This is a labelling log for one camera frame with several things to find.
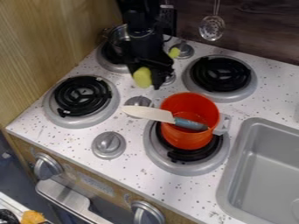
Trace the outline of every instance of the dark backsplash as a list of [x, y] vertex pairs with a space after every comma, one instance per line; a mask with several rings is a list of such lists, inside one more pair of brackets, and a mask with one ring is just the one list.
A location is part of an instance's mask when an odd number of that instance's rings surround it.
[[226, 31], [216, 42], [198, 33], [200, 21], [212, 15], [213, 0], [173, 1], [179, 37], [299, 65], [299, 1], [222, 0]]

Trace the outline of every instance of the hanging utensil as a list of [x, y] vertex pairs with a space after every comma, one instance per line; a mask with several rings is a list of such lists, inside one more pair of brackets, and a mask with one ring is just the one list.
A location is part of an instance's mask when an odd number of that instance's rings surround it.
[[199, 33], [203, 39], [215, 41], [220, 39], [226, 28], [226, 23], [219, 17], [220, 0], [214, 0], [213, 15], [204, 17], [199, 24]]

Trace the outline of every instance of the oven door handle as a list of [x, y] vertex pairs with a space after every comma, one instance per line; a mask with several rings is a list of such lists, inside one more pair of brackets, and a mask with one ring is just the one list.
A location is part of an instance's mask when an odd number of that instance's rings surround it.
[[112, 224], [112, 222], [105, 220], [98, 214], [89, 211], [89, 198], [50, 178], [48, 180], [40, 180], [35, 190], [39, 195], [50, 200], [56, 206], [67, 210], [70, 214], [73, 214], [87, 223]]

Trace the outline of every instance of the wall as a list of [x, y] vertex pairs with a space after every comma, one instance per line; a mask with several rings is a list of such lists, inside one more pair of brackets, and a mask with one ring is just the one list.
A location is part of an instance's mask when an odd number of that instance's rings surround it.
[[213, 0], [174, 1], [179, 37], [299, 65], [298, 1], [222, 0], [226, 32], [216, 42], [198, 33], [200, 21], [212, 14]]
[[6, 126], [117, 25], [113, 0], [0, 0], [0, 127]]

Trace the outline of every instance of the wooden panel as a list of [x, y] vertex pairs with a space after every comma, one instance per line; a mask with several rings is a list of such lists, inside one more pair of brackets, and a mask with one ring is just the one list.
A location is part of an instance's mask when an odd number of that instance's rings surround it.
[[0, 125], [90, 53], [104, 27], [120, 22], [113, 0], [1, 0]]
[[[23, 158], [30, 163], [33, 163], [33, 164], [35, 163], [35, 158], [31, 154], [30, 148], [33, 148], [35, 152], [44, 152], [43, 150], [25, 142], [19, 138], [16, 138], [14, 136], [11, 136], [11, 137], [12, 137], [13, 141], [16, 143], [17, 147], [20, 149], [20, 152], [21, 152]], [[174, 224], [174, 223], [176, 223], [176, 224], [195, 224], [196, 223], [194, 221], [191, 221], [191, 220], [183, 217], [182, 215], [180, 215], [178, 213], [174, 213], [173, 211], [171, 211], [163, 206], [158, 205], [156, 202], [154, 202], [150, 199], [145, 199], [142, 195], [131, 192], [130, 190], [128, 190], [122, 186], [119, 186], [115, 183], [112, 183], [111, 181], [109, 181], [105, 178], [102, 178], [94, 173], [91, 173], [90, 171], [82, 169], [81, 167], [79, 167], [75, 164], [72, 164], [72, 163], [66, 161], [65, 159], [56, 157], [54, 155], [50, 155], [50, 156], [53, 157], [56, 161], [58, 161], [61, 165], [69, 165], [73, 168], [73, 170], [68, 170], [64, 174], [64, 178], [66, 178], [70, 181], [70, 185], [75, 184], [77, 186], [83, 187], [84, 189], [88, 190], [89, 192], [95, 193], [98, 196], [102, 197], [103, 199], [108, 200], [108, 201], [116, 204], [117, 206], [122, 207], [127, 210], [130, 210], [130, 204], [134, 200], [148, 201], [151, 205], [153, 205], [154, 207], [156, 207], [163, 213], [163, 215], [166, 218], [166, 224]], [[96, 179], [96, 180], [100, 181], [101, 183], [104, 183], [107, 186], [112, 187], [115, 191], [115, 196], [112, 197], [108, 194], [98, 191], [97, 189], [91, 187], [90, 185], [84, 184], [84, 182], [80, 181], [80, 178], [78, 177], [77, 172], [84, 173], [87, 176], [89, 176], [93, 179]]]
[[226, 32], [216, 42], [204, 41], [198, 33], [200, 21], [212, 14], [213, 0], [175, 2], [179, 37], [299, 65], [298, 1], [222, 0]]

